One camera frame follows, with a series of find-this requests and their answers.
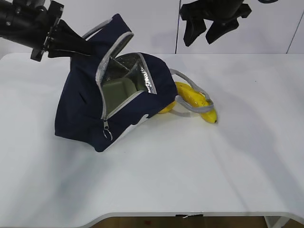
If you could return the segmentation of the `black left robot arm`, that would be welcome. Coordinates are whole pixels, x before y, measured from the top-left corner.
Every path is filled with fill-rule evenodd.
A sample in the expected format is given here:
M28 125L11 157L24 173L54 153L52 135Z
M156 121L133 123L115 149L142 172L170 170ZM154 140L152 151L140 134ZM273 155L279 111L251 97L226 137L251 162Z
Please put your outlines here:
M62 20L64 5L52 0L48 8L43 0L2 0L0 36L32 49L31 59L91 56L92 45Z

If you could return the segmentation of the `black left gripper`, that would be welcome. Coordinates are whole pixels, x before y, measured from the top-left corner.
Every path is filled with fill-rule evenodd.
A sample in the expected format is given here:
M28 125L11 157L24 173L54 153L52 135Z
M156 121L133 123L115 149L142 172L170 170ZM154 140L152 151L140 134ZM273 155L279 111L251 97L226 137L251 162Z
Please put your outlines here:
M61 19L64 5L51 0L47 10L39 8L35 18L38 42L33 48L30 58L37 62L42 60L45 52L49 58L73 57L74 55L91 56L93 46L75 33L68 24ZM57 31L57 49L52 49L54 34Z

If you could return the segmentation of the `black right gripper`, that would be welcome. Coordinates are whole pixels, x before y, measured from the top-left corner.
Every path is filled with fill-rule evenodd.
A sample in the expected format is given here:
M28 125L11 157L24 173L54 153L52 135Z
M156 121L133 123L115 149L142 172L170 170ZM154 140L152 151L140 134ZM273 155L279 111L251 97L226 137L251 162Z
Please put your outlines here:
M252 9L242 0L196 0L183 4L180 16L187 20L183 41L189 47L206 31L204 19L207 19L214 21L206 33L207 42L212 44L239 27L235 19L247 18L251 12Z

